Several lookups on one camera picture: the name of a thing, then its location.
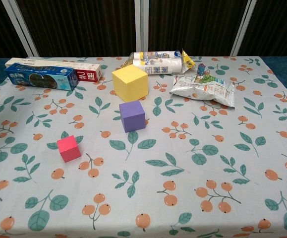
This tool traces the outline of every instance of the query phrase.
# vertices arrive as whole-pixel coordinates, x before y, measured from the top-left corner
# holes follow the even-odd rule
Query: box
[[[73,90],[78,84],[76,72],[70,67],[28,66],[14,63],[5,69],[13,84]]]
[[[148,74],[134,65],[112,72],[115,93],[125,102],[148,95]]]
[[[31,66],[58,66],[58,67],[71,67],[76,71],[78,80],[98,82],[102,72],[100,64],[94,63],[75,63],[75,62],[60,62],[60,61],[49,61],[40,59],[21,59],[11,58],[5,63],[5,67],[9,67],[14,63],[20,63]]]
[[[139,101],[119,104],[124,132],[145,128],[145,112]]]

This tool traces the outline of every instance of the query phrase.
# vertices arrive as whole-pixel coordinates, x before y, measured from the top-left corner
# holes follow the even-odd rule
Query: plastic packaging
[[[234,85],[210,75],[174,76],[170,93],[194,100],[214,100],[234,107]]]

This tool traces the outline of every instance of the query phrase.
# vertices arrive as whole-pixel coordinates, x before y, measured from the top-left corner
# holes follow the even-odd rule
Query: tablecloth
[[[149,75],[146,128],[125,133],[111,72],[71,92],[0,86],[0,237],[286,237],[287,89],[259,57],[193,57],[235,108]],[[192,69],[186,74],[194,74]],[[82,156],[64,163],[56,141]]]

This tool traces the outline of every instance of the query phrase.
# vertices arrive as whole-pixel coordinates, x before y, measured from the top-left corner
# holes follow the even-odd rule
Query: cube
[[[59,153],[65,163],[81,156],[75,137],[73,135],[58,140],[57,146]]]
[[[112,72],[115,93],[125,102],[148,95],[148,74],[134,65]]]
[[[119,104],[119,109],[125,132],[145,128],[145,113],[139,101]]]

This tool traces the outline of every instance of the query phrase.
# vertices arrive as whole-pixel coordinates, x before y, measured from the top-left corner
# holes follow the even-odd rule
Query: cardboard box
[[[14,63],[5,69],[13,84],[73,90],[78,84],[76,72],[70,67],[28,66]]]
[[[30,66],[58,66],[58,67],[71,67],[76,71],[78,80],[98,82],[102,72],[100,64],[93,63],[75,63],[75,62],[60,62],[60,61],[49,61],[40,59],[21,59],[11,58],[5,63],[5,67],[9,67],[14,63],[20,63],[23,65]]]

